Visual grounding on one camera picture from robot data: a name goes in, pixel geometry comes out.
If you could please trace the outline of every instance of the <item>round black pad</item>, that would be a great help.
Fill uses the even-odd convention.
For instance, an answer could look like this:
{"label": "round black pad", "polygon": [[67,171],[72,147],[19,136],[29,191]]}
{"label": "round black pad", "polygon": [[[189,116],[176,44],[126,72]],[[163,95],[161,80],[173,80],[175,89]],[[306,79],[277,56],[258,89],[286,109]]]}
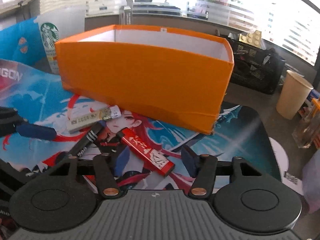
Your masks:
{"label": "round black pad", "polygon": [[241,201],[247,208],[256,211],[271,210],[279,203],[275,194],[261,189],[253,189],[243,193]]}
{"label": "round black pad", "polygon": [[64,207],[69,201],[68,193],[59,189],[46,189],[36,193],[32,199],[32,204],[41,210],[56,210]]}
{"label": "round black pad", "polygon": [[301,212],[298,194],[269,175],[236,178],[216,193],[213,206],[229,225],[252,233],[289,229]]}
{"label": "round black pad", "polygon": [[67,176],[42,175],[21,187],[9,202],[12,218],[21,227],[38,232],[74,228],[95,207],[95,194]]}

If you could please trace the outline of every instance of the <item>anime mousepad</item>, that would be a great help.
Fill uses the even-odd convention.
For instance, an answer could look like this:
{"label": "anime mousepad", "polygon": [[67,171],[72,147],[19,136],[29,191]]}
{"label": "anime mousepad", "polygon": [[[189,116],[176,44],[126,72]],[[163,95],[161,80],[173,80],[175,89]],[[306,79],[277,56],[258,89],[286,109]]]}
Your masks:
{"label": "anime mousepad", "polygon": [[[62,151],[68,151],[85,132],[70,134],[66,120],[101,109],[106,104],[63,90],[60,76],[43,73],[21,63],[0,60],[0,106],[15,107],[30,123],[53,127],[54,141],[25,138],[18,133],[0,138],[0,158],[26,176],[41,173],[57,163]],[[223,102],[214,135],[203,135],[174,125],[153,120],[122,109],[120,118],[107,126],[82,156],[92,159],[114,147],[115,134],[122,128],[132,129],[156,150],[175,163],[174,171],[163,178],[144,167],[128,147],[118,157],[115,176],[122,189],[184,189],[188,192],[191,178],[182,164],[180,149],[188,144],[197,154],[211,154],[222,161],[242,156],[258,169],[281,180],[267,132],[252,108]],[[93,190],[93,176],[85,178]],[[215,188],[228,184],[228,177],[217,177]]]}

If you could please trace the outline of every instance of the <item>plastic cup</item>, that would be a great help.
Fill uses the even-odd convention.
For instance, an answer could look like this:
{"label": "plastic cup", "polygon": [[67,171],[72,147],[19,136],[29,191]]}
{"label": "plastic cup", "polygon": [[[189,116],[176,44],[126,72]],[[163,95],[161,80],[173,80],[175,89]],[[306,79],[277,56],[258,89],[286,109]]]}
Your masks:
{"label": "plastic cup", "polygon": [[313,86],[299,74],[287,70],[287,76],[276,109],[286,119],[292,119],[306,100]]}
{"label": "plastic cup", "polygon": [[39,15],[34,23],[39,31],[52,73],[59,74],[55,42],[84,32],[85,6],[56,9]]}

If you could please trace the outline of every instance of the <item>red usb stick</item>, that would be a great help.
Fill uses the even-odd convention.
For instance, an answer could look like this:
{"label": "red usb stick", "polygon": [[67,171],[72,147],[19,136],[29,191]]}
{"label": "red usb stick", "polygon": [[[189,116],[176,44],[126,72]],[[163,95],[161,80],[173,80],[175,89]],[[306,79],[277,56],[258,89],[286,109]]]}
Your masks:
{"label": "red usb stick", "polygon": [[128,145],[139,158],[151,164],[162,176],[167,176],[174,169],[173,162],[146,144],[129,128],[122,129],[117,136],[121,138],[122,143]]}

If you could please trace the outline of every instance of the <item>open cardboard box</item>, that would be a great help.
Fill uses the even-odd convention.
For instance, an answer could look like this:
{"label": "open cardboard box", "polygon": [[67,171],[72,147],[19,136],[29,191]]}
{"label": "open cardboard box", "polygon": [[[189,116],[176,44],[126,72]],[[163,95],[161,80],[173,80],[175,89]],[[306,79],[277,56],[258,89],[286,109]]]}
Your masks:
{"label": "open cardboard box", "polygon": [[210,134],[234,66],[226,39],[111,25],[55,43],[64,89]]}

